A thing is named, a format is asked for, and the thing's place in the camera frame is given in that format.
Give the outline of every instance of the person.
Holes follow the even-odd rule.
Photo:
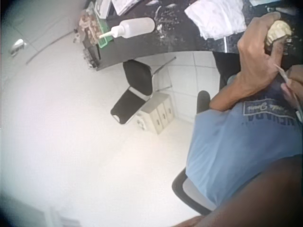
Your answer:
[[[292,67],[285,84],[275,66],[281,65],[284,39],[273,43],[270,55],[264,47],[269,28],[280,17],[275,12],[253,18],[238,42],[240,72],[208,106],[197,107],[186,174],[217,206],[199,226],[263,226],[257,221],[261,212],[269,220],[264,223],[276,223],[272,215],[279,213],[278,205],[288,205],[281,196],[287,200],[295,194],[299,204],[291,204],[302,208],[302,123],[290,92],[303,101],[303,67]]]

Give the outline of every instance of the blue t-shirt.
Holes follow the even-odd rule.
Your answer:
[[[274,161],[298,154],[302,125],[274,81],[231,110],[197,114],[186,174],[219,206]]]

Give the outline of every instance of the green tray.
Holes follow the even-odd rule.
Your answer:
[[[103,19],[100,19],[97,15],[96,15],[96,18],[98,19],[99,27],[100,27],[102,33],[104,34],[106,32],[109,32],[110,29],[109,29],[106,21],[103,20]],[[103,38],[101,38],[101,39],[98,40],[98,45],[99,45],[100,48],[103,48],[111,40],[113,40],[112,36],[103,37]]]

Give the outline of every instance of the small container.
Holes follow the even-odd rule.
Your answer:
[[[137,35],[153,32],[155,29],[155,22],[149,17],[135,18],[130,20],[123,20],[118,26],[112,27],[110,32],[102,34],[99,38],[112,35],[114,38],[122,36],[123,38],[130,38]]]

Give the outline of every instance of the black countertop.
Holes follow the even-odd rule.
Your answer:
[[[93,59],[98,62],[98,70],[108,66],[135,59],[138,57],[154,55],[166,52],[179,51],[214,51],[238,53],[237,42],[243,33],[234,34],[226,39],[207,39],[200,36],[197,26],[185,14],[184,10],[195,0],[162,0],[160,4],[146,6],[151,0],[143,0],[132,8],[126,15],[115,16],[107,19],[111,28],[119,25],[122,20],[151,17],[156,22],[156,28],[162,24],[161,32],[155,29],[150,34],[140,35],[128,39],[122,37],[109,42],[107,46],[99,49],[101,59],[98,58],[97,47],[91,46],[85,40],[84,46],[89,49]],[[165,6],[175,3],[176,6],[168,9]],[[281,6],[281,2],[253,7],[249,0],[243,0],[243,14],[246,25],[254,17],[260,17],[267,13],[267,7]],[[286,53],[294,55],[302,61],[302,28],[298,17],[281,14],[282,20],[287,22],[294,29],[292,42],[286,45]]]

